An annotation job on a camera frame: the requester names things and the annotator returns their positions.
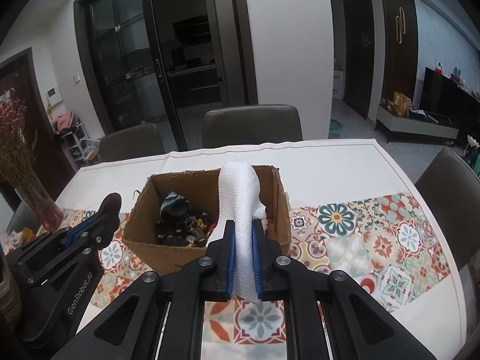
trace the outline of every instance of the floral tile pattern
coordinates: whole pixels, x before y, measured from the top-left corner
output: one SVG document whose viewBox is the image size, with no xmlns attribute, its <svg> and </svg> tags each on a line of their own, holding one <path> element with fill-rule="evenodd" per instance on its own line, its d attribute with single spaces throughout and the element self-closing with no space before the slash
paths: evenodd
<svg viewBox="0 0 480 360">
<path fill-rule="evenodd" d="M 75 226 L 94 213 L 64 210 L 62 226 Z M 122 243 L 128 218 L 120 214 L 114 239 L 99 252 L 105 274 L 92 297 L 94 306 L 104 308 L 150 270 Z M 450 274 L 433 228 L 409 193 L 293 209 L 290 226 L 292 258 L 326 274 L 334 269 L 346 271 L 390 312 L 413 302 Z M 239 297 L 227 303 L 206 302 L 202 339 L 232 345 L 284 345 L 283 302 L 255 305 Z"/>
</svg>

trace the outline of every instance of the dark brown door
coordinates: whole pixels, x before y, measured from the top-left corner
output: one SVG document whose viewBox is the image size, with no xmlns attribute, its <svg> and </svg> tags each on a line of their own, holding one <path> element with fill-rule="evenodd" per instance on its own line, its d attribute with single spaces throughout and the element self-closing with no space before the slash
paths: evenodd
<svg viewBox="0 0 480 360">
<path fill-rule="evenodd" d="M 371 0 L 343 0 L 346 66 L 344 101 L 365 119 L 374 78 L 375 30 Z"/>
<path fill-rule="evenodd" d="M 417 77 L 418 29 L 415 0 L 382 0 L 385 17 L 385 70 L 382 97 L 394 92 L 412 98 Z"/>
<path fill-rule="evenodd" d="M 22 52 L 14 60 L 0 67 L 0 93 L 14 88 L 16 95 L 25 99 L 28 108 L 25 115 L 26 133 L 31 140 L 35 130 L 38 134 L 33 170 L 55 200 L 74 176 L 74 170 L 50 127 L 38 93 L 30 53 L 30 49 Z"/>
</svg>

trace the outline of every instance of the vase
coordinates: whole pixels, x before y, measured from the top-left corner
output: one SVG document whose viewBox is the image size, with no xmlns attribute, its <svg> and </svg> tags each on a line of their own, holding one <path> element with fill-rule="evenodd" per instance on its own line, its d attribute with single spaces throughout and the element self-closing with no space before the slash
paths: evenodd
<svg viewBox="0 0 480 360">
<path fill-rule="evenodd" d="M 58 230 L 63 220 L 63 212 L 33 170 L 17 185 L 17 191 L 45 230 L 52 232 Z"/>
</svg>

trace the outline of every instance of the trash can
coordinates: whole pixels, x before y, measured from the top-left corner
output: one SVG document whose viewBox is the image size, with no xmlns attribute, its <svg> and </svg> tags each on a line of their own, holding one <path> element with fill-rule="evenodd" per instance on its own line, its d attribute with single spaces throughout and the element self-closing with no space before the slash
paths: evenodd
<svg viewBox="0 0 480 360">
<path fill-rule="evenodd" d="M 341 123 L 338 120 L 330 119 L 330 129 L 328 130 L 328 139 L 340 138 L 341 130 L 342 130 Z"/>
</svg>

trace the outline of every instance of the gray leather chair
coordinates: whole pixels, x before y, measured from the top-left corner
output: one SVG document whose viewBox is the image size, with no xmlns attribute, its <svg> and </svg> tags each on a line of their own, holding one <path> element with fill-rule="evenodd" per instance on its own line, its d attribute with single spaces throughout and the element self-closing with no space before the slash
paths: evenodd
<svg viewBox="0 0 480 360">
<path fill-rule="evenodd" d="M 480 249 L 480 179 L 451 149 L 437 154 L 415 183 L 461 269 Z"/>
<path fill-rule="evenodd" d="M 40 222 L 33 215 L 32 210 L 25 202 L 21 202 L 7 226 L 7 234 L 19 233 L 24 227 L 28 227 L 35 234 L 40 228 Z"/>
<path fill-rule="evenodd" d="M 209 111 L 203 117 L 203 147 L 298 142 L 302 126 L 293 105 L 247 105 Z"/>
<path fill-rule="evenodd" d="M 165 154 L 165 149 L 157 125 L 147 123 L 102 138 L 98 153 L 102 162 L 113 162 Z"/>
</svg>

